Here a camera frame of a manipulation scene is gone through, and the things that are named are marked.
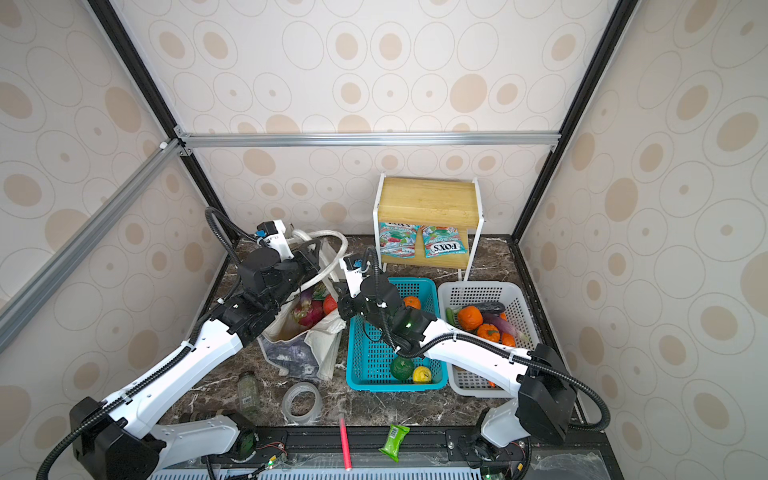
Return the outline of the red apple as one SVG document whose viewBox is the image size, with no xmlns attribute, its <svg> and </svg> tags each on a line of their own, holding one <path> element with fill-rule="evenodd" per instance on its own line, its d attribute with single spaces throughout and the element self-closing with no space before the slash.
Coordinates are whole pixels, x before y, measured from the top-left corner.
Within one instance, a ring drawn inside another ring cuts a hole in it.
<svg viewBox="0 0 768 480">
<path fill-rule="evenodd" d="M 337 309 L 337 301 L 331 296 L 327 295 L 323 301 L 323 312 L 325 315 L 329 315 Z"/>
</svg>

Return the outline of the pink dragon fruit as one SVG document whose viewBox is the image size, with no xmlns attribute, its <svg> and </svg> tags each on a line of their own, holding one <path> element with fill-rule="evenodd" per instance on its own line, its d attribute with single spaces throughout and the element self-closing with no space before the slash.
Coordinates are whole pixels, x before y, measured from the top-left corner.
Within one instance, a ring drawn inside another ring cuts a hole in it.
<svg viewBox="0 0 768 480">
<path fill-rule="evenodd" d="M 291 311 L 291 318 L 304 329 L 314 327 L 325 317 L 323 301 L 323 299 L 316 299 L 313 291 L 303 291 L 298 303 Z"/>
</svg>

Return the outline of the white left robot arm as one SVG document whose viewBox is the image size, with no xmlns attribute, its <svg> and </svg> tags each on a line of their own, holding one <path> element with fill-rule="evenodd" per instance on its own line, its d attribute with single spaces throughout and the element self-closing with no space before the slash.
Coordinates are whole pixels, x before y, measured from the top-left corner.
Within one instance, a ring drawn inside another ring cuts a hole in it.
<svg viewBox="0 0 768 480">
<path fill-rule="evenodd" d="M 225 360 L 253 343 L 299 291 L 320 280 L 321 241 L 279 222 L 261 225 L 261 247 L 238 266 L 242 289 L 213 307 L 180 346 L 140 378 L 102 401 L 87 397 L 70 412 L 71 433 L 54 453 L 72 448 L 95 479 L 147 479 L 196 457 L 235 452 L 253 425 L 238 414 L 162 427 L 160 418 Z"/>
</svg>

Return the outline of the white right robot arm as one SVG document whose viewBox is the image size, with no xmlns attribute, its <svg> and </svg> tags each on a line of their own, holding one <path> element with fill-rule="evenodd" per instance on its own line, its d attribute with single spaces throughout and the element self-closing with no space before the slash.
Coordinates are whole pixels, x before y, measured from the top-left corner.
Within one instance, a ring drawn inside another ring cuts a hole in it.
<svg viewBox="0 0 768 480">
<path fill-rule="evenodd" d="M 339 261 L 347 282 L 338 300 L 345 320 L 360 316 L 381 333 L 380 340 L 403 358 L 429 358 L 481 376 L 510 395 L 490 409 L 480 435 L 498 448 L 532 436 L 549 444 L 565 441 L 573 412 L 575 380 L 554 350 L 509 347 L 468 333 L 435 315 L 409 307 L 375 265 L 375 253 Z"/>
</svg>

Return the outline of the white canvas grocery bag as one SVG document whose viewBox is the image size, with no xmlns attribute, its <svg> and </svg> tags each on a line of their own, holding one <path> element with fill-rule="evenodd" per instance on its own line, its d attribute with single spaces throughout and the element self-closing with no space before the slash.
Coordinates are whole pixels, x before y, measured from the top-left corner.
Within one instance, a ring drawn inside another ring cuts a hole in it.
<svg viewBox="0 0 768 480">
<path fill-rule="evenodd" d="M 269 245 L 294 260 L 307 259 L 309 273 L 289 289 L 276 320 L 258 338 L 263 356 L 280 376 L 329 381 L 346 328 L 336 301 L 345 279 L 340 262 L 348 241 L 333 230 L 295 230 L 289 239 L 270 240 Z"/>
</svg>

